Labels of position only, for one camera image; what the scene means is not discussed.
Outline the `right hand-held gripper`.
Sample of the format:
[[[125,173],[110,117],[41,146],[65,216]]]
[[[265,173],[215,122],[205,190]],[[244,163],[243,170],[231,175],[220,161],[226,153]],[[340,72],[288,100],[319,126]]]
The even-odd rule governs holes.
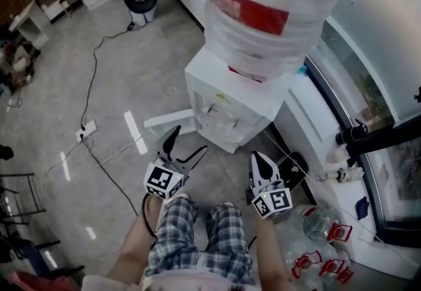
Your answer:
[[[279,168],[267,155],[251,152],[251,205],[261,219],[277,217],[293,207],[291,192]]]

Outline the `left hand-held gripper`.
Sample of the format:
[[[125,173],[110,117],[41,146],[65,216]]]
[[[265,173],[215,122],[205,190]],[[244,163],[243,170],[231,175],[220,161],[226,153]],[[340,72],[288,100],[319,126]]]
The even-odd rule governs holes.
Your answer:
[[[172,159],[171,152],[180,130],[181,126],[177,125],[159,138],[156,159],[148,164],[143,179],[146,192],[163,200],[170,200],[181,191],[189,172],[207,152],[207,146],[202,146],[187,159]]]

